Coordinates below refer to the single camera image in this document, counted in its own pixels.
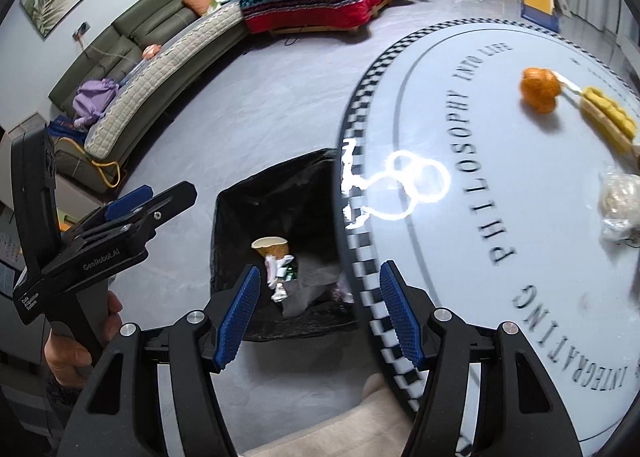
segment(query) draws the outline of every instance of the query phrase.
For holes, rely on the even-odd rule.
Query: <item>wall outlet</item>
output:
[[[74,34],[71,36],[76,42],[80,42],[80,39],[84,36],[84,34],[91,29],[88,22],[83,22],[80,24],[80,27],[76,30]]]

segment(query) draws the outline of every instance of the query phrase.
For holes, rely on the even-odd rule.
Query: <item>white table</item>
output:
[[[470,18],[411,34],[367,70],[346,111],[342,258],[404,406],[417,410],[425,375],[402,357],[378,289],[390,259],[467,323],[518,323],[590,455],[640,386],[640,253],[600,240],[599,176],[620,160],[577,97],[545,116],[521,101],[529,66],[604,89],[640,122],[640,102],[606,65],[547,30]],[[461,448],[478,382],[472,368]]]

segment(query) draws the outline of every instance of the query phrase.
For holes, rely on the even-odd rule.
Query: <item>palm leaf painting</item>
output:
[[[42,36],[47,36],[56,24],[80,0],[22,0],[22,5]]]

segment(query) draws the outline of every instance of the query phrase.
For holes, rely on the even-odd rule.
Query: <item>purple cloth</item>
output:
[[[118,84],[110,78],[84,82],[74,97],[74,110],[77,116],[74,125],[76,127],[93,125],[104,116],[104,111],[117,93]]]

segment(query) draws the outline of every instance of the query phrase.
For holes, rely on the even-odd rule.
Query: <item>black trash bin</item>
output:
[[[251,248],[261,237],[284,237],[295,257],[312,255],[339,263],[332,211],[332,173],[337,151],[329,148],[271,166],[231,188],[216,201],[211,240],[211,293],[233,286],[244,265],[260,268],[260,300],[246,330],[248,341],[322,336],[356,328],[353,306],[324,293],[294,318],[271,300],[263,258]]]

